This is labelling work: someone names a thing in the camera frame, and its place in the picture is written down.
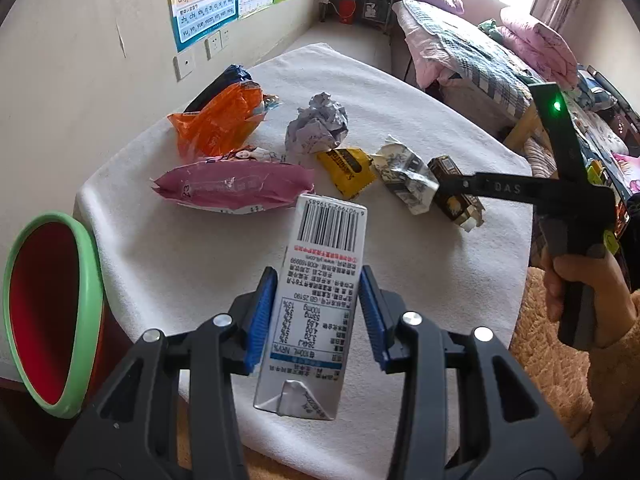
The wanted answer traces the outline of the person right hand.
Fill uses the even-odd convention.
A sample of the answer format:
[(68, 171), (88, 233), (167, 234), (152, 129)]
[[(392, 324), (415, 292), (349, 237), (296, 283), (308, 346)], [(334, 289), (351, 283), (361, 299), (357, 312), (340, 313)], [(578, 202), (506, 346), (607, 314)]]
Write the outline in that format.
[(562, 255), (552, 257), (545, 247), (541, 257), (544, 269), (547, 315), (559, 322), (563, 313), (564, 286), (579, 282), (593, 290), (596, 328), (593, 344), (608, 348), (623, 338), (638, 321), (638, 308), (624, 280), (623, 272), (608, 252), (604, 258)]

